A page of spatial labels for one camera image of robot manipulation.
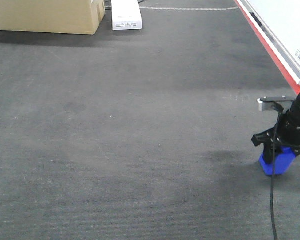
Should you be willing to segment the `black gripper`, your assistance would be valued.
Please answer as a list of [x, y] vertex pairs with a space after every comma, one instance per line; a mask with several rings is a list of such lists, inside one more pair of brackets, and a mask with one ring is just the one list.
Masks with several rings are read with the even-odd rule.
[[290, 111], [278, 117], [278, 124], [251, 139], [254, 146], [263, 144], [263, 161], [269, 165], [279, 147], [289, 147], [300, 155], [300, 117], [294, 117]]

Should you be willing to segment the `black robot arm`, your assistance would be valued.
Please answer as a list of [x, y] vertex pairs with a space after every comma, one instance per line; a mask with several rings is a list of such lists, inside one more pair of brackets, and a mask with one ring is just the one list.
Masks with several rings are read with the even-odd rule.
[[263, 144], [263, 160], [271, 164], [282, 153], [282, 147], [300, 154], [300, 93], [296, 99], [263, 97], [258, 100], [262, 111], [275, 110], [279, 116], [273, 128], [253, 135], [254, 146]]

